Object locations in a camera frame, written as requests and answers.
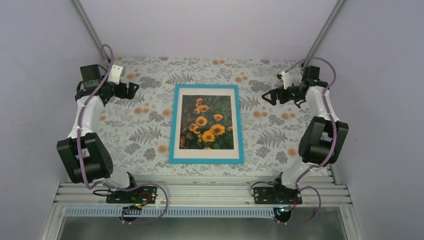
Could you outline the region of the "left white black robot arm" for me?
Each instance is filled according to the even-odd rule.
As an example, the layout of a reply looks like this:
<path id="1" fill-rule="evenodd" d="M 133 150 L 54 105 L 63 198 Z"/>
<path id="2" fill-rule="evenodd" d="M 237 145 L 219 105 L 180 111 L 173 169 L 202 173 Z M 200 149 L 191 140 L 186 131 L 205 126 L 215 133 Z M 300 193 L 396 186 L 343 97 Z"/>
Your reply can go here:
<path id="1" fill-rule="evenodd" d="M 121 82 L 124 67 L 112 65 L 102 75 L 98 64 L 80 67 L 82 81 L 74 96 L 77 114 L 68 136 L 57 142 L 56 149 L 72 183 L 96 185 L 119 190 L 119 196 L 131 203 L 139 197 L 135 178 L 115 167 L 113 158 L 98 135 L 100 117 L 112 98 L 131 100 L 139 85 Z"/>

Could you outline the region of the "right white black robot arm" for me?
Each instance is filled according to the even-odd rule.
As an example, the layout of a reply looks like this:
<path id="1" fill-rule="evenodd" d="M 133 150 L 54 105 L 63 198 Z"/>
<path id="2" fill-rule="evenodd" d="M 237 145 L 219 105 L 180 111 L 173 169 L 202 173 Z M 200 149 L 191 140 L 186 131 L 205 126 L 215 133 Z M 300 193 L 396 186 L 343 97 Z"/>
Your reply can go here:
<path id="1" fill-rule="evenodd" d="M 300 160 L 295 161 L 287 171 L 273 181 L 271 198 L 278 204 L 300 193 L 301 179 L 313 170 L 333 164 L 339 157 L 349 132 L 347 123 L 340 121 L 330 101 L 330 84 L 320 80 L 320 68 L 306 67 L 298 85 L 288 70 L 277 74 L 282 86 L 262 95 L 262 99 L 275 106 L 294 102 L 297 107 L 306 103 L 313 115 L 298 146 Z"/>

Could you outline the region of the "floral patterned table mat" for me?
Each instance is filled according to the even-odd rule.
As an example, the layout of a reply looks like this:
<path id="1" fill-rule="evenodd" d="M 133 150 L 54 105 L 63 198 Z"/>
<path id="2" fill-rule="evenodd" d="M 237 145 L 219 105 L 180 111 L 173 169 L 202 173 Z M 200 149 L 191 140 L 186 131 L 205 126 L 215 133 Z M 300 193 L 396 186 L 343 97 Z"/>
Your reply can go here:
<path id="1" fill-rule="evenodd" d="M 306 104 L 270 105 L 262 94 L 280 85 L 277 73 L 290 60 L 116 57 L 123 82 L 139 85 L 131 100 L 113 98 L 99 131 L 116 167 L 133 175 L 276 176 L 299 159 L 298 145 L 311 120 Z M 243 164 L 170 164 L 176 84 L 236 85 L 243 136 Z"/>

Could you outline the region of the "right aluminium corner post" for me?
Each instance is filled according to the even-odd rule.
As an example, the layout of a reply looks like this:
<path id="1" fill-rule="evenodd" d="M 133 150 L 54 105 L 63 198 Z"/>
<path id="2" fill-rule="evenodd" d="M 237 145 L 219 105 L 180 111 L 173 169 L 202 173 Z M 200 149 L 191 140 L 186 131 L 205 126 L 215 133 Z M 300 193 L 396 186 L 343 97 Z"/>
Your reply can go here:
<path id="1" fill-rule="evenodd" d="M 310 50 L 308 51 L 306 57 L 314 57 L 316 55 L 316 52 L 318 51 L 320 45 L 322 44 L 325 36 L 327 35 L 328 31 L 330 30 L 333 23 L 336 21 L 336 18 L 342 11 L 346 0 L 337 0 L 334 7 L 332 8 L 328 18 L 326 19 L 324 25 L 322 26 L 321 30 L 319 31 L 315 41 L 313 42 Z"/>

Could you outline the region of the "aluminium corner post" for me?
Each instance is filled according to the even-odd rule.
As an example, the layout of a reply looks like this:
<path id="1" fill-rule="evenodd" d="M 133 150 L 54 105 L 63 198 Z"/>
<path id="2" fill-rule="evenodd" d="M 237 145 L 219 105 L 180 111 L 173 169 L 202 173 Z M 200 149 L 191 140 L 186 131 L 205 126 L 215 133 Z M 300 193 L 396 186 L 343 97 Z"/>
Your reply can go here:
<path id="1" fill-rule="evenodd" d="M 319 31 L 315 41 L 313 42 L 310 50 L 308 51 L 306 57 L 314 57 L 316 55 L 316 52 L 318 51 L 320 45 L 322 44 L 325 36 L 327 35 L 328 31 L 330 30 L 333 23 L 336 21 L 336 18 L 342 11 L 346 0 L 337 0 L 334 7 L 332 8 L 328 18 L 326 19 L 324 25 L 322 26 L 321 30 Z"/>
<path id="2" fill-rule="evenodd" d="M 105 63 L 109 63 L 110 59 L 108 56 L 108 53 L 102 50 L 102 41 L 98 37 L 89 17 L 86 11 L 84 10 L 84 7 L 80 0 L 70 0 L 72 3 L 77 16 L 80 18 L 84 28 L 86 29 L 92 43 L 95 46 L 95 49 L 99 52 L 100 57 L 103 59 Z"/>

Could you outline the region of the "left aluminium corner post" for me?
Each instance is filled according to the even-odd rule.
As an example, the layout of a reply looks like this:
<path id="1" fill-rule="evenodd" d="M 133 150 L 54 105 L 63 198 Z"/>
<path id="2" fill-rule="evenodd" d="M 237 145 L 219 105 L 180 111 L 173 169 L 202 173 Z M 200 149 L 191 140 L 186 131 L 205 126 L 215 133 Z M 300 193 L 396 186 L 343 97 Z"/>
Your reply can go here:
<path id="1" fill-rule="evenodd" d="M 105 63 L 109 63 L 110 59 L 108 56 L 108 53 L 102 50 L 102 41 L 98 37 L 89 17 L 86 11 L 84 10 L 84 7 L 80 0 L 70 0 L 72 3 L 77 16 L 80 18 L 84 28 L 86 29 L 92 43 L 95 46 L 95 49 L 99 52 L 100 57 L 103 59 Z"/>

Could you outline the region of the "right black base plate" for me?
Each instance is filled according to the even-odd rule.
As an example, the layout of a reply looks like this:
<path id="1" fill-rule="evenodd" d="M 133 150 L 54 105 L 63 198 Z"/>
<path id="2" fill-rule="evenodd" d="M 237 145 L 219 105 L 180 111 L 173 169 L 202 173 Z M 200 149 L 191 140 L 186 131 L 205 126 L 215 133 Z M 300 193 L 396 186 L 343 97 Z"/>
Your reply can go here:
<path id="1" fill-rule="evenodd" d="M 301 205 L 302 195 L 297 189 L 281 185 L 278 189 L 271 186 L 253 188 L 253 197 L 256 205 Z"/>

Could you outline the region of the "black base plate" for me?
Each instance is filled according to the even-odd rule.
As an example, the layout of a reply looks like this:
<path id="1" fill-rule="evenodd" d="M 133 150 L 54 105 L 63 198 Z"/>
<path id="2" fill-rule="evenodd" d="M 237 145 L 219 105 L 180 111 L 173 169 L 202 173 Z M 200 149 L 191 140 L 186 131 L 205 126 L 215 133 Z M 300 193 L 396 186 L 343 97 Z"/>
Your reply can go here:
<path id="1" fill-rule="evenodd" d="M 158 188 L 143 186 L 132 191 L 109 191 L 106 197 L 108 204 L 145 205 L 154 204 Z"/>
<path id="2" fill-rule="evenodd" d="M 256 205 L 301 205 L 302 195 L 297 189 L 281 185 L 278 189 L 271 186 L 253 188 L 253 197 Z"/>

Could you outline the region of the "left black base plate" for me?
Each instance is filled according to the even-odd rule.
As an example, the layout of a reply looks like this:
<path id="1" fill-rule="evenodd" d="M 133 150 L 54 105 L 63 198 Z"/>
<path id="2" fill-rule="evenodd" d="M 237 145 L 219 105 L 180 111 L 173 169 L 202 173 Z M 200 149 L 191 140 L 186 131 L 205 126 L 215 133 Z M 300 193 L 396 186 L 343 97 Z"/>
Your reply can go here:
<path id="1" fill-rule="evenodd" d="M 109 191 L 106 197 L 108 204 L 145 205 L 154 204 L 158 188 L 143 186 L 132 191 Z"/>

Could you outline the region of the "aluminium rail base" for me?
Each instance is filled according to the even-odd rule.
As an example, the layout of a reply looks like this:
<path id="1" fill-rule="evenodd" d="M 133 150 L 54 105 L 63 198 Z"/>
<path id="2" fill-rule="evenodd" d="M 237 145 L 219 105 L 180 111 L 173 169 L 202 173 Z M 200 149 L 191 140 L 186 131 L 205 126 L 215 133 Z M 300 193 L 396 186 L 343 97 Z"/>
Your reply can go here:
<path id="1" fill-rule="evenodd" d="M 336 183 L 333 173 L 312 176 L 302 192 L 302 204 L 291 211 L 288 225 L 272 218 L 164 217 L 169 207 L 273 208 L 274 215 L 287 205 L 255 204 L 253 188 L 270 176 L 139 175 L 140 184 L 158 185 L 154 204 L 164 208 L 158 217 L 125 217 L 135 204 L 107 203 L 106 191 L 97 194 L 82 184 L 61 183 L 57 189 L 43 240 L 361 240 L 348 187 Z M 126 207 L 120 217 L 65 216 L 67 207 Z"/>

